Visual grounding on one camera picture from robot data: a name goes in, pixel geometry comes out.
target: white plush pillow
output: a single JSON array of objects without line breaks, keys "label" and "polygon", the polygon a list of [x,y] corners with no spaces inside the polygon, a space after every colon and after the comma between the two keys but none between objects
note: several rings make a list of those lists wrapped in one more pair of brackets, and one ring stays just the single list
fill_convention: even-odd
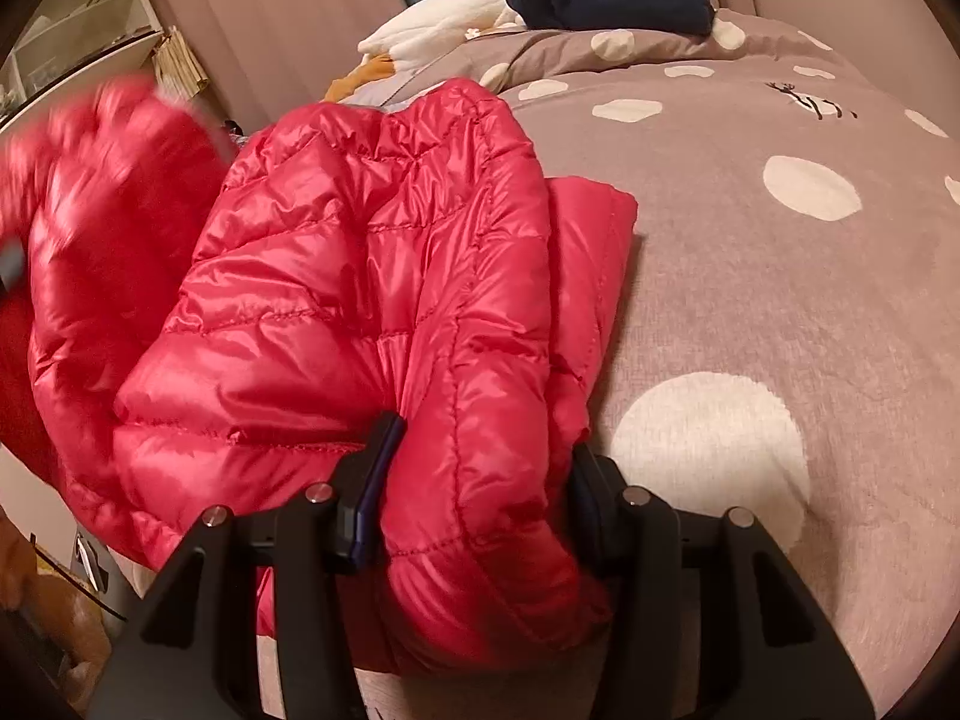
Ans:
[{"label": "white plush pillow", "polygon": [[421,0],[360,42],[367,57],[388,53],[395,69],[416,70],[467,40],[467,30],[523,25],[506,0]]}]

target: cabinet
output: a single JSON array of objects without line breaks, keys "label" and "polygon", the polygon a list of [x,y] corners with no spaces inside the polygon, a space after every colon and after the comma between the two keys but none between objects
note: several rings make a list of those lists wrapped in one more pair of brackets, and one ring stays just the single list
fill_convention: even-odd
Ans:
[{"label": "cabinet", "polygon": [[80,84],[139,69],[160,30],[149,0],[43,0],[0,66],[0,131]]}]

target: shelf board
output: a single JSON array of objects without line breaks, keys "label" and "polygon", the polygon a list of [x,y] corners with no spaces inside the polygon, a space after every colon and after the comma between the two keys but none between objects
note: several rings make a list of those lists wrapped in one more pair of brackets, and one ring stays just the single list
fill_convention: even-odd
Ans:
[{"label": "shelf board", "polygon": [[40,30],[35,35],[31,35],[28,40],[23,41],[13,48],[14,53],[22,52],[32,45],[35,41],[40,40],[46,35],[49,35],[51,32],[56,30],[67,28],[68,26],[73,26],[73,28],[83,28],[83,20],[96,18],[99,14],[101,17],[104,14],[112,13],[114,8],[117,8],[120,2],[126,2],[128,9],[131,7],[133,0],[102,0],[97,4],[90,5],[85,7],[83,10],[78,10],[75,13],[71,13],[69,16],[66,16],[63,19],[60,19],[58,22],[54,22],[47,28]]}]

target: polka dot bedding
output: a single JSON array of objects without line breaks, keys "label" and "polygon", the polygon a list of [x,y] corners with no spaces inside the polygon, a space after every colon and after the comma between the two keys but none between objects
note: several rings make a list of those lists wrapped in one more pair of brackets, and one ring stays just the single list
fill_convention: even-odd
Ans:
[{"label": "polka dot bedding", "polygon": [[[546,175],[637,199],[596,448],[675,506],[756,511],[886,712],[960,610],[960,146],[937,111],[730,10],[704,39],[484,35],[391,103],[453,76],[510,103]],[[551,682],[551,718],[585,716],[592,664]]]}]

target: dark red fabric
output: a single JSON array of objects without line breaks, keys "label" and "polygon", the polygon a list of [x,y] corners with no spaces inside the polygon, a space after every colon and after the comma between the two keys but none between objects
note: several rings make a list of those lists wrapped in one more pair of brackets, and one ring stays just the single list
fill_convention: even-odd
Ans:
[{"label": "dark red fabric", "polygon": [[545,180],[507,105],[469,81],[392,116],[296,110],[219,196],[203,129],[128,87],[44,138],[32,149],[59,157],[16,163],[41,180],[11,214],[30,229],[32,387],[56,447],[55,472],[35,468],[94,533],[160,566],[205,507],[283,503],[395,409],[386,555],[343,593],[358,665],[531,664],[607,619],[562,490],[630,196]]}]

